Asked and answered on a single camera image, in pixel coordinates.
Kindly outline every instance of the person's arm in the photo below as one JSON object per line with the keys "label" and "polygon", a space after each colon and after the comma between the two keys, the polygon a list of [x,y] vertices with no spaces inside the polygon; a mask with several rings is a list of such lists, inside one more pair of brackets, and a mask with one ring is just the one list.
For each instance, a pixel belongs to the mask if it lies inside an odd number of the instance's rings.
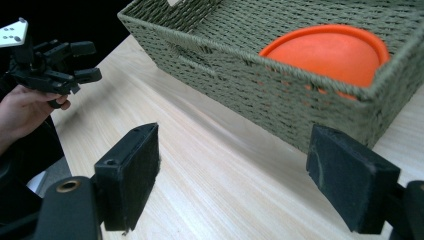
{"label": "person's arm", "polygon": [[56,99],[62,110],[68,109],[67,97],[16,86],[0,102],[0,155],[46,120],[54,110],[48,101]]}

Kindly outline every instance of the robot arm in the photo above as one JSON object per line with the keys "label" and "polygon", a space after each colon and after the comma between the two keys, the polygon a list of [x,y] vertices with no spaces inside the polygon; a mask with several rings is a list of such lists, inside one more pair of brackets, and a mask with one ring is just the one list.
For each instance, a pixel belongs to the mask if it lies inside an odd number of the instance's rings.
{"label": "robot arm", "polygon": [[[61,43],[53,40],[33,47],[27,30],[28,22],[23,18],[0,30],[0,48],[8,47],[12,52],[5,78],[13,78],[17,84],[30,89],[61,95],[75,94],[80,84],[102,78],[98,68],[74,70],[66,62],[71,56],[94,54],[96,48],[92,42]],[[49,104],[60,108],[55,101]]]}

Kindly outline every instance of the wooden table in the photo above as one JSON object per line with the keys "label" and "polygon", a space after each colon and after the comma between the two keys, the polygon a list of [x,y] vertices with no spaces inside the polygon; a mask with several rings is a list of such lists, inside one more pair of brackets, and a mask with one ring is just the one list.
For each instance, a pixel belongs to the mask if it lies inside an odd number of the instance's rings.
{"label": "wooden table", "polygon": [[[388,239],[351,233],[306,172],[306,155],[158,69],[132,36],[52,114],[73,175],[132,128],[157,122],[161,170],[134,231],[104,239]],[[374,150],[424,179],[424,88]]]}

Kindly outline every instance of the basket handle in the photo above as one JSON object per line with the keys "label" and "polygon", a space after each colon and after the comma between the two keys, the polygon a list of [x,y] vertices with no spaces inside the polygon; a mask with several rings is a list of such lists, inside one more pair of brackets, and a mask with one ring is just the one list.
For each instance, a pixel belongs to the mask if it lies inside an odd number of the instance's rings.
{"label": "basket handle", "polygon": [[214,77],[216,77],[216,76],[217,76],[216,71],[215,71],[215,70],[213,70],[213,69],[212,69],[211,67],[209,67],[209,66],[205,66],[205,65],[203,65],[203,64],[197,63],[197,62],[195,62],[195,61],[193,61],[193,60],[191,60],[191,59],[188,59],[187,57],[184,57],[183,55],[179,55],[179,56],[178,56],[178,59],[179,59],[181,62],[183,62],[184,64],[187,64],[187,65],[189,65],[189,66],[190,66],[190,67],[192,67],[192,68],[202,70],[202,71],[206,72],[207,74],[212,75],[212,76],[214,76]]}

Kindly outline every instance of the orange plastic lid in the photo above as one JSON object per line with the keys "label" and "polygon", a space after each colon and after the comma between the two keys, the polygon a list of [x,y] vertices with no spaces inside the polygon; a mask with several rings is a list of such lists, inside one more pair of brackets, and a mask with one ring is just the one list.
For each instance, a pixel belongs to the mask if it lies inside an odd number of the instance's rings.
{"label": "orange plastic lid", "polygon": [[259,55],[359,87],[369,87],[377,68],[390,58],[376,35],[339,24],[290,32]]}

